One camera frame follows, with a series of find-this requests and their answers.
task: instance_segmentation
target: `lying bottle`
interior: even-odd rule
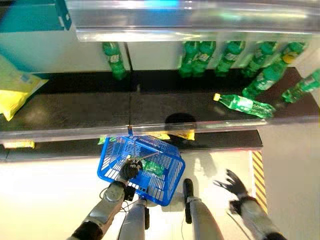
[[[112,75],[114,78],[121,80],[126,75],[126,69],[124,67],[120,48],[117,42],[103,42],[102,48],[104,54],[107,56],[108,63],[112,69]]]
[[[262,119],[272,118],[273,113],[276,111],[270,104],[254,101],[235,94],[220,95],[219,93],[215,93],[213,100],[222,103],[229,109],[255,115]]]
[[[249,86],[242,90],[242,95],[249,99],[255,99],[256,96],[268,90],[273,84],[278,82],[284,75],[286,69],[287,64],[281,59],[267,66]]]
[[[161,176],[164,173],[164,166],[159,165],[158,163],[155,163],[154,161],[149,161],[147,159],[141,160],[143,171],[153,173],[157,176]]]
[[[245,46],[245,41],[230,41],[215,69],[215,75],[218,77],[225,77],[241,52],[245,49]]]
[[[216,50],[215,41],[203,41],[200,43],[199,51],[196,55],[196,59],[193,62],[193,76],[202,77],[210,62],[212,55]]]
[[[245,78],[252,78],[257,71],[265,63],[266,58],[274,53],[276,41],[265,41],[260,44],[259,48],[254,52],[252,60],[242,69],[242,74]]]
[[[187,41],[184,44],[184,56],[182,58],[181,67],[179,69],[180,76],[182,78],[189,78],[193,72],[193,61],[197,56],[199,48],[198,41]]]
[[[318,68],[308,77],[299,81],[295,86],[286,90],[284,93],[282,93],[281,96],[283,97],[285,102],[295,103],[304,95],[317,88],[320,88],[320,68]]]

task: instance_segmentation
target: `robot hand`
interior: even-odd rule
[[[122,166],[118,181],[121,179],[124,182],[128,182],[130,179],[135,178],[138,175],[139,169],[142,169],[142,163],[140,161],[135,162],[127,159]]]
[[[248,191],[246,190],[245,185],[242,183],[239,177],[229,169],[226,170],[226,175],[228,176],[226,180],[230,184],[226,184],[217,180],[214,180],[213,183],[219,187],[228,190],[230,193],[235,194],[239,200],[243,197],[247,197]]]

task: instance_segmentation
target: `store shelf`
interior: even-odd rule
[[[233,69],[226,78],[208,70],[202,78],[182,79],[177,71],[134,71],[123,81],[110,72],[57,73],[9,122],[0,115],[0,143],[95,139],[133,134],[195,130],[197,133],[252,130],[264,125],[319,121],[319,107],[308,94],[295,104],[280,95],[301,79],[289,68],[277,84],[257,98],[277,108],[260,119],[212,100],[213,93],[241,94],[251,79]]]
[[[256,41],[277,41],[290,38],[288,34],[304,38],[320,33],[318,0],[66,0],[66,4],[84,42],[230,41],[246,37],[239,33],[252,32]]]
[[[175,138],[167,140],[180,150],[259,150],[263,147],[257,130],[196,133],[195,140]],[[97,159],[103,144],[99,139],[37,142],[35,148],[4,149],[0,145],[0,162],[56,161]]]
[[[243,78],[236,69],[226,78],[215,77],[213,70],[207,71],[203,78],[193,79],[181,79],[176,71],[135,74],[141,92],[131,94],[130,123],[136,135],[190,129],[198,133],[238,131],[319,120],[319,107],[310,94],[295,104],[287,104],[280,98],[281,93],[301,79],[295,68],[288,68],[283,79],[256,99],[277,109],[270,119],[230,110],[212,100],[214,93],[242,94],[252,79]]]

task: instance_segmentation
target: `cable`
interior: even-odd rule
[[[127,206],[127,208],[129,209],[129,206],[131,206],[132,204],[134,204],[136,201],[138,201],[139,199],[137,199],[137,200],[135,200],[135,201],[133,201],[132,203],[130,203],[130,204],[128,204],[128,206]]]
[[[107,186],[107,187],[105,187],[104,189],[102,189],[102,190],[101,190],[101,192],[99,193],[99,198],[100,198],[100,199],[102,199],[102,198],[103,198],[103,197],[101,196],[101,194],[102,194],[102,193],[103,193],[107,188],[108,188],[108,186]]]
[[[241,229],[241,231],[243,232],[243,234],[247,237],[247,239],[251,240],[251,238],[249,237],[249,235],[245,232],[245,230],[242,228],[242,226],[237,222],[237,220],[235,220],[235,218],[226,210],[225,211],[226,214],[228,214],[228,216],[235,222],[235,224]]]
[[[184,226],[185,218],[186,218],[186,212],[184,212],[183,219],[182,219],[182,222],[181,222],[181,236],[182,236],[182,240],[185,240],[185,238],[184,238],[184,233],[183,233],[183,231],[182,231],[182,228],[183,228],[183,226]]]
[[[126,206],[125,207],[121,207],[121,209],[124,211],[124,212],[129,212],[130,211],[130,209],[129,209],[129,204],[128,204],[128,202],[127,201],[123,201],[124,203],[126,203]]]

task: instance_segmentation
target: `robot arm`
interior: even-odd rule
[[[248,191],[238,176],[228,169],[226,174],[228,176],[227,181],[230,184],[216,180],[213,183],[238,197],[239,200],[230,202],[230,209],[232,212],[241,215],[244,225],[251,231],[254,238],[256,240],[286,240],[256,199],[248,196]]]
[[[141,166],[129,160],[123,165],[116,181],[110,184],[101,201],[91,210],[82,224],[67,240],[101,240],[109,229],[115,215],[120,211],[125,199],[132,199],[133,187],[128,181],[134,178]]]
[[[247,196],[232,201],[230,208],[241,215],[244,225],[256,240],[286,240],[255,198]]]

